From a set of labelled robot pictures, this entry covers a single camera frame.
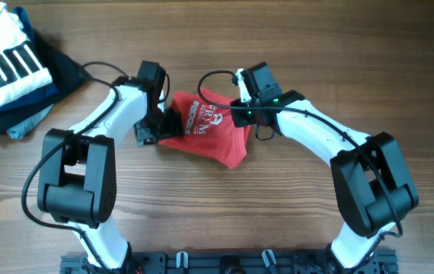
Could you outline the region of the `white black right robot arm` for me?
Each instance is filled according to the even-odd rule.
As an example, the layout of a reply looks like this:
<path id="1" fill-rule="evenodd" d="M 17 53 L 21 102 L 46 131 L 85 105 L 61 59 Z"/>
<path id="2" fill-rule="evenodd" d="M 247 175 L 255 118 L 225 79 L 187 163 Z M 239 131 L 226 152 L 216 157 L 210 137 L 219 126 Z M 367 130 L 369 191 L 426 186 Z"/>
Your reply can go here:
<path id="1" fill-rule="evenodd" d="M 402 236 L 401 222 L 420 198 L 392 135 L 356 131 L 323 114 L 303 94 L 282 91 L 265 62 L 238 69 L 231 80 L 240 93 L 231 102 L 237 127 L 270 127 L 330 167 L 344 224 L 327 248 L 328 271 L 356 271 L 386 236 Z"/>

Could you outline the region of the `grey folded shirt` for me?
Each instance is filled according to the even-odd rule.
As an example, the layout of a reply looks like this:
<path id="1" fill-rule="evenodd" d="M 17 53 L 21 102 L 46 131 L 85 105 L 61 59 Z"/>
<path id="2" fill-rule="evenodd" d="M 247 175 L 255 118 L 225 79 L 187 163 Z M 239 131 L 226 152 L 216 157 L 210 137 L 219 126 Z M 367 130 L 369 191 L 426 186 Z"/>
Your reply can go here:
<path id="1" fill-rule="evenodd" d="M 11 139 L 22 139 L 26 135 L 28 135 L 40 122 L 42 122 L 46 116 L 49 114 L 51 109 L 53 108 L 53 104 L 49 105 L 45 109 L 41 110 L 38 113 L 35 113 L 33 116 L 27 118 L 26 120 L 18 123 L 15 126 L 12 126 L 6 132 Z"/>

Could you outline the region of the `red soccer t-shirt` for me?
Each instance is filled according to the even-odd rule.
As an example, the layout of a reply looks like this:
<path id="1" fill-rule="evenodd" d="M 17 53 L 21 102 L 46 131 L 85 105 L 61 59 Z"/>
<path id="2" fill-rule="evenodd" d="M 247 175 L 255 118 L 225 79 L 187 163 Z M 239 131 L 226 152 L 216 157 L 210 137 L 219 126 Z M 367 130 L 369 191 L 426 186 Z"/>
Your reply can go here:
<path id="1" fill-rule="evenodd" d="M 181 114 L 183 136 L 163 139 L 159 145 L 216 159 L 230 169 L 247 156 L 251 128 L 235 126 L 229 109 L 208 104 L 186 91 L 178 91 L 171 106 Z"/>

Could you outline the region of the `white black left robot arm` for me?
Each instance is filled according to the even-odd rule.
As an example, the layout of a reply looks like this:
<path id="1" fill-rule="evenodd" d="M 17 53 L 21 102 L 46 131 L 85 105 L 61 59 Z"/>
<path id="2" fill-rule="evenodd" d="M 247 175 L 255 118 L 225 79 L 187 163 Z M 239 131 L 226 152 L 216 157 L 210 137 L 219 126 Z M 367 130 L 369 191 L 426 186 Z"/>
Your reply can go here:
<path id="1" fill-rule="evenodd" d="M 108 85 L 106 100 L 70 129 L 51 129 L 40 162 L 37 205 L 52 216 L 51 228 L 72 231 L 86 256 L 62 272 L 138 273 L 130 243 L 113 219 L 116 147 L 130 129 L 139 145 L 181 136 L 180 115 L 164 107 L 170 77 L 157 62 L 143 61 L 134 77 L 121 74 Z"/>

